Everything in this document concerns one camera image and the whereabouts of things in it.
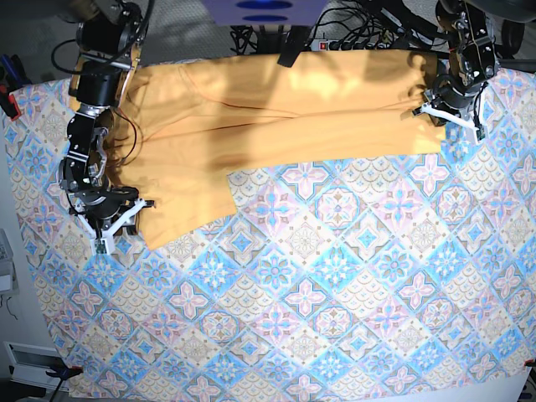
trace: black cable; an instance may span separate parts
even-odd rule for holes
[[[350,19],[356,18],[357,16],[357,14],[351,13],[348,17],[346,17],[345,19],[341,19],[340,21],[327,21],[326,23],[319,23],[318,26],[323,27],[325,25],[329,25],[330,23],[346,23]]]
[[[480,110],[480,101],[481,101],[481,96],[482,96],[482,93],[484,92],[484,90],[487,88],[487,82],[484,82],[484,84],[482,84],[482,88],[478,91],[478,95],[477,97],[475,98],[475,102],[473,103],[472,105],[472,112],[473,112],[473,116],[478,119],[480,121],[480,116],[477,114],[477,102],[478,102],[478,110]]]
[[[14,314],[13,314],[13,313],[11,312],[11,310],[9,310],[9,301],[10,301],[10,300],[11,300],[11,296],[10,296],[10,297],[8,297],[8,299],[6,300],[6,307],[8,308],[8,313],[9,313],[9,315],[10,315],[10,316],[14,316],[14,317],[15,317],[15,319],[16,319],[16,320],[18,321],[18,318],[17,318],[17,316],[16,316],[16,315],[14,315]]]
[[[358,39],[360,35],[364,32],[364,30],[367,28],[367,26],[369,25],[370,20],[371,20],[371,17],[368,17],[362,26],[355,28],[353,31],[348,32],[348,34],[344,38],[340,39],[338,42],[340,44],[343,44],[344,42],[346,42],[347,39],[352,38],[352,35],[355,35],[356,39]]]
[[[74,216],[79,215],[79,212],[76,210],[75,206],[73,205],[72,201],[70,200],[69,193],[65,192],[65,195],[67,196],[67,201],[69,202],[70,209],[72,211],[74,211],[73,215]]]
[[[54,393],[53,393],[52,396],[50,397],[49,402],[53,402],[53,401],[54,401],[54,398],[56,397],[56,394],[57,394],[58,391],[59,391],[59,387],[61,387],[61,384],[63,384],[63,383],[64,383],[64,380],[62,380],[62,379],[58,382],[58,386],[56,387],[56,389],[54,390]]]
[[[250,46],[253,50],[257,50],[257,44],[251,42],[253,28],[251,26],[233,26],[229,32],[234,42],[234,48],[230,48],[238,56],[245,54],[247,47]]]
[[[58,63],[56,63],[56,52],[61,48],[62,46],[65,46],[66,44],[70,44],[72,42],[75,42],[76,39],[69,39],[65,40],[62,43],[56,45],[54,49],[52,50],[52,54],[50,55],[50,60],[52,61],[52,65],[59,71],[66,73],[66,74],[72,74],[72,75],[90,75],[90,74],[96,74],[104,70],[105,67],[112,64],[114,61],[118,60],[120,57],[122,57],[126,52],[128,52],[134,43],[144,34],[147,30],[147,26],[149,24],[149,18],[151,17],[152,10],[154,9],[154,3],[156,0],[149,0],[149,4],[147,5],[147,10],[145,11],[145,17],[142,20],[142,23],[140,23],[138,30],[132,36],[131,40],[129,40],[125,47],[121,50],[119,50],[115,55],[113,55],[111,58],[107,59],[105,62],[99,64],[97,67],[91,70],[87,71],[76,71],[76,70],[68,70],[63,67],[61,67]]]
[[[117,111],[114,111],[114,113],[116,113],[116,115],[118,115],[121,119],[123,119],[124,121],[128,122],[131,126],[132,126],[132,129],[134,130],[134,142],[132,143],[132,148],[131,150],[127,153],[127,155],[125,157],[122,157],[121,160],[119,162],[116,162],[115,164],[113,165],[109,165],[111,167],[116,167],[116,166],[120,166],[122,165],[126,159],[131,156],[131,154],[134,152],[134,148],[136,148],[136,143],[137,143],[137,129],[136,129],[136,125],[130,121],[128,118],[126,118],[125,116],[123,116],[123,112],[121,110],[119,110],[119,113],[117,113]]]
[[[337,10],[338,11],[350,11],[350,10],[358,11],[356,8],[352,8],[352,7],[333,7],[333,8],[328,8],[322,14],[320,14],[320,17],[318,18],[317,23],[315,24],[315,28],[312,31],[312,36],[311,36],[312,39],[311,39],[311,41],[313,41],[317,37],[318,27],[323,26],[323,25],[320,25],[320,23],[322,23],[322,20],[327,15],[327,13],[330,13],[331,11],[337,11]]]
[[[448,40],[443,39],[443,42],[441,42],[440,44],[436,44],[435,41],[436,40],[434,39],[434,43],[432,44],[432,48],[436,48],[438,46],[443,46],[444,44],[446,44],[448,42]]]

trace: yellow cloth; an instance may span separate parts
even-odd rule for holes
[[[150,249],[236,213],[226,175],[294,162],[439,152],[445,130],[411,110],[436,58],[407,51],[276,55],[172,64],[137,71],[124,114],[135,151],[115,184],[154,199],[140,230]],[[119,124],[115,156],[131,149]]]

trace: pink floral pattern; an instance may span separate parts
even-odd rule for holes
[[[330,174],[322,162],[305,162],[289,165],[281,179],[294,189],[296,195],[308,201],[329,181]]]
[[[124,381],[117,378],[112,371],[106,371],[103,379],[99,380],[99,385],[107,389],[115,398],[119,398],[128,389],[128,385]]]
[[[486,353],[480,359],[480,362],[469,368],[471,374],[475,377],[477,381],[480,381],[484,376],[497,366],[497,362],[489,353]]]
[[[515,265],[511,265],[493,282],[493,285],[498,290],[499,296],[506,299],[513,289],[521,285],[522,281],[523,279],[516,272]]]
[[[536,187],[536,158],[529,153],[512,173],[519,192],[526,197]]]
[[[319,383],[312,381],[308,375],[301,375],[296,384],[291,384],[286,387],[286,392],[294,395],[295,400],[300,402],[308,402],[314,400],[314,395],[320,392],[322,386]]]
[[[309,317],[314,308],[320,306],[327,299],[320,286],[310,279],[303,280],[297,287],[297,291],[285,297],[285,301],[291,306],[296,306],[296,312],[302,317]]]
[[[201,291],[195,291],[194,285],[185,281],[169,298],[169,302],[188,320],[193,320],[209,304],[209,299]]]
[[[402,366],[396,373],[385,380],[385,384],[390,387],[396,394],[402,394],[410,384],[417,380],[417,376],[411,373],[411,369]]]
[[[409,300],[409,305],[413,310],[417,310],[436,292],[434,283],[425,272],[417,272],[408,282],[399,290],[399,295]]]
[[[410,171],[410,176],[429,198],[437,192],[439,185],[444,183],[450,174],[446,164],[440,162],[439,155],[425,155],[422,159],[422,162],[418,162]]]
[[[221,394],[216,384],[203,375],[197,377],[186,390],[199,402],[212,402]]]

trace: cable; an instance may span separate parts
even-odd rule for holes
[[[156,0],[149,0],[149,4],[147,5],[147,10],[145,11],[145,17],[142,20],[142,23],[140,23],[138,30],[132,36],[131,40],[129,40],[125,47],[121,50],[119,50],[115,55],[113,55],[111,58],[109,58],[104,63],[101,63],[99,66],[95,67],[94,69],[88,70],[88,71],[77,71],[77,70],[68,70],[63,67],[61,67],[58,63],[56,63],[56,52],[66,44],[70,44],[72,42],[75,42],[76,39],[69,39],[65,40],[62,43],[56,45],[54,49],[52,50],[52,54],[50,55],[50,61],[52,61],[52,65],[59,71],[66,73],[66,74],[72,74],[72,75],[91,75],[96,74],[104,70],[105,67],[112,64],[114,61],[118,60],[120,57],[122,57],[126,52],[128,52],[134,43],[142,36],[143,33],[145,33],[147,26],[149,24],[149,18],[151,18],[152,10],[154,9],[154,3]]]
[[[357,16],[358,16],[357,14],[351,13],[348,17],[346,17],[345,19],[342,19],[340,21],[327,21],[326,23],[319,23],[318,26],[323,27],[325,25],[329,25],[330,23],[346,23],[350,19],[355,18]]]
[[[257,44],[251,42],[251,35],[253,34],[253,28],[251,26],[232,26],[229,32],[234,42],[234,48],[230,48],[238,56],[244,55],[248,45],[257,50]]]
[[[10,316],[13,316],[13,317],[15,317],[15,319],[16,319],[16,320],[18,321],[18,318],[17,318],[17,316],[16,316],[16,315],[14,315],[14,314],[13,314],[13,313],[11,312],[11,310],[9,310],[9,301],[10,301],[10,300],[11,300],[11,296],[10,296],[10,297],[8,297],[8,299],[6,300],[6,307],[8,308],[8,313],[9,313],[9,315],[10,315]]]
[[[480,121],[480,117],[479,115],[477,114],[477,102],[478,102],[478,110],[480,110],[480,101],[481,101],[481,96],[482,96],[482,93],[484,92],[484,90],[487,88],[487,81],[484,82],[484,84],[482,84],[482,88],[478,91],[478,95],[477,97],[475,98],[475,101],[472,105],[472,112],[473,112],[473,116],[478,119]]]
[[[441,42],[440,44],[436,44],[435,41],[436,40],[434,39],[434,43],[432,44],[432,48],[436,48],[438,46],[443,46],[444,44],[446,44],[448,42],[447,39],[443,39],[443,42]]]
[[[72,201],[70,200],[69,193],[65,192],[65,195],[67,196],[67,201],[69,202],[70,210],[74,211],[73,215],[74,216],[80,215],[80,213],[76,210],[75,206],[73,205]]]
[[[321,25],[322,20],[324,19],[324,17],[328,13],[330,13],[331,11],[358,11],[358,10],[356,8],[352,8],[352,7],[333,7],[333,8],[328,8],[322,14],[320,14],[320,17],[318,18],[317,23],[315,24],[315,28],[312,31],[312,36],[311,36],[311,41],[310,42],[312,42],[316,38],[317,32],[318,32],[318,27],[330,24],[330,22],[328,22],[328,23],[325,23],[325,25]]]
[[[128,122],[128,123],[132,126],[132,129],[134,130],[134,142],[132,143],[132,148],[131,148],[131,150],[127,153],[127,155],[126,155],[125,157],[122,157],[122,158],[119,160],[119,162],[116,162],[116,163],[113,164],[113,165],[108,165],[108,166],[110,166],[110,167],[116,167],[116,166],[120,166],[120,165],[122,165],[122,164],[126,161],[126,159],[127,159],[129,156],[131,156],[131,154],[134,152],[134,148],[136,148],[136,143],[137,143],[137,129],[136,129],[136,125],[135,125],[132,121],[130,121],[126,116],[123,116],[124,113],[123,113],[123,111],[122,111],[121,109],[118,108],[117,110],[119,111],[119,113],[118,113],[116,110],[114,110],[114,113],[116,113],[121,119],[123,119],[124,121]]]

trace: tiled pattern fabric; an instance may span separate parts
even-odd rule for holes
[[[536,354],[536,81],[503,70],[479,147],[233,173],[240,210],[93,257],[55,183],[65,81],[3,118],[28,266],[74,396],[370,399],[520,373]]]

